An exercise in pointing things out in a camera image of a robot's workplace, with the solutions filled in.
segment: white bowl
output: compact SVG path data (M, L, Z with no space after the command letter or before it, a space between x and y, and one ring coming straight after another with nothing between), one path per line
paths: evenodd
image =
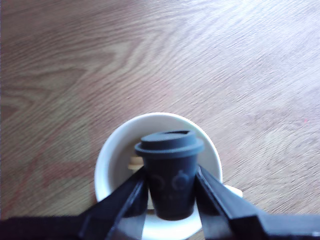
M222 167L215 145L208 135L194 122L185 117L153 112L136 116L119 126L104 143L98 156L94 172L94 188L98 201L103 200L119 187L132 171L128 169L134 145L140 138L152 133L188 129L195 131L204 142L204 151L198 155L198 163L222 182ZM191 216L168 221L154 214L147 214L142 232L143 240L182 240L201 229L198 208Z

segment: silicone lid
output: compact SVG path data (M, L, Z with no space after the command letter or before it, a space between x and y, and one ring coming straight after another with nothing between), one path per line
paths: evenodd
M184 158L203 149L203 141L191 130L153 133L142 137L141 142L135 145L137 155L152 159Z

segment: cup lid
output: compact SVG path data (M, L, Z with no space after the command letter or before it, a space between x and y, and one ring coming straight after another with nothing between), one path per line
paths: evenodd
M192 130L157 132L141 138L135 152L143 158L175 159L196 155L204 143Z

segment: reusable coffee cup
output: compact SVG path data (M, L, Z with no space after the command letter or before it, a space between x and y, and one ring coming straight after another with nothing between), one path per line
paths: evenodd
M141 138L135 152L143 158L156 215L181 220L194 211L197 154L204 142L192 130L157 132Z

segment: wooden floor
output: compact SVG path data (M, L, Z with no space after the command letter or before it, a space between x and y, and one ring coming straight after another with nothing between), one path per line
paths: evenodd
M1 27L2 218L88 208L104 141L158 111L258 207L320 214L318 0L8 0Z

